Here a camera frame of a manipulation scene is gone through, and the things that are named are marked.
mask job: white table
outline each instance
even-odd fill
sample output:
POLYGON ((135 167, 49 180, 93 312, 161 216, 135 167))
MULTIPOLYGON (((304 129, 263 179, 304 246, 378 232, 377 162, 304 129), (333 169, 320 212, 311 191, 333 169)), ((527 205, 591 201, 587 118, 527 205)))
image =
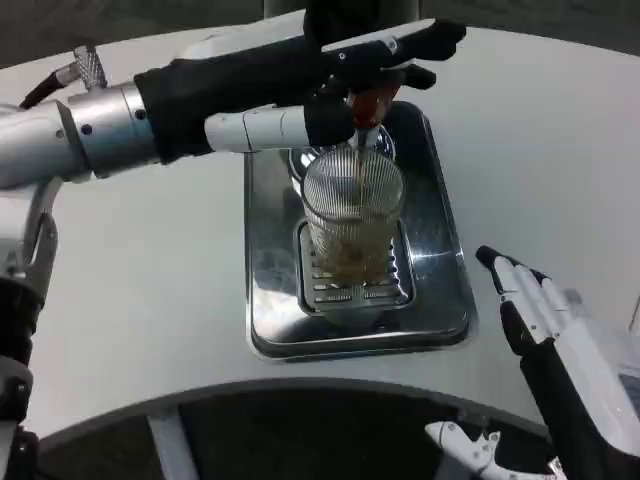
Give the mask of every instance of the white table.
MULTIPOLYGON (((117 83, 204 35, 121 42, 100 54, 117 83)), ((1 71, 0 101, 18 103, 70 59, 1 71)), ((270 382, 360 381, 540 425, 473 253, 489 244, 514 255, 577 287, 604 321, 628 324, 640 292, 640 61, 471 29, 454 59, 430 67, 437 86, 400 98, 419 105, 434 130, 479 313, 468 341, 303 364, 258 359, 245 332, 242 157, 213 154, 63 188, 27 427, 51 445, 179 399, 270 382)))

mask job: silver metal joint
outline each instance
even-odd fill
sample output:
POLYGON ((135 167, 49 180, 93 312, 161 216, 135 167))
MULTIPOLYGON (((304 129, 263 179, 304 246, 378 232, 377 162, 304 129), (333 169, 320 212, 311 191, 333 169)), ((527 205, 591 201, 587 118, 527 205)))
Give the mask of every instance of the silver metal joint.
POLYGON ((102 68, 102 62, 93 45, 83 45, 73 51, 76 63, 80 69, 80 77, 88 91, 97 88, 107 88, 107 79, 102 68))
POLYGON ((47 296, 58 247, 51 216, 60 179, 0 190, 0 278, 47 296))
POLYGON ((147 111, 133 83, 71 97, 69 109, 87 165, 97 177, 157 161, 147 111))

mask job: metal tray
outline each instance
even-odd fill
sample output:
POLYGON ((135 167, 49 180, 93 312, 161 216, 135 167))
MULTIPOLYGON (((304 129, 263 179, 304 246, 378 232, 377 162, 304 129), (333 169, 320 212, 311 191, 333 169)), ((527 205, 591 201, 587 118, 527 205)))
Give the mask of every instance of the metal tray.
POLYGON ((367 314, 371 308, 331 308, 329 314, 309 304, 300 247, 306 223, 288 152, 246 156, 247 333, 262 355, 304 359, 437 348, 461 341, 474 321, 475 304, 428 121, 414 105, 395 102, 384 124, 407 180, 394 241, 402 241, 411 292, 400 304, 381 302, 375 315, 367 314))

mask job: liquid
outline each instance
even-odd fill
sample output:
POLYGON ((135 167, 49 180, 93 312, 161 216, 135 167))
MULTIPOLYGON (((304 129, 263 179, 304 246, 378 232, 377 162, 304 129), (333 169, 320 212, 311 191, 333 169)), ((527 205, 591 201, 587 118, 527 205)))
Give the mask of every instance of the liquid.
POLYGON ((358 168, 356 174, 358 175, 358 181, 360 183, 360 203, 359 207, 362 210, 364 206, 364 161, 366 158, 366 149, 359 147, 357 151, 358 168))

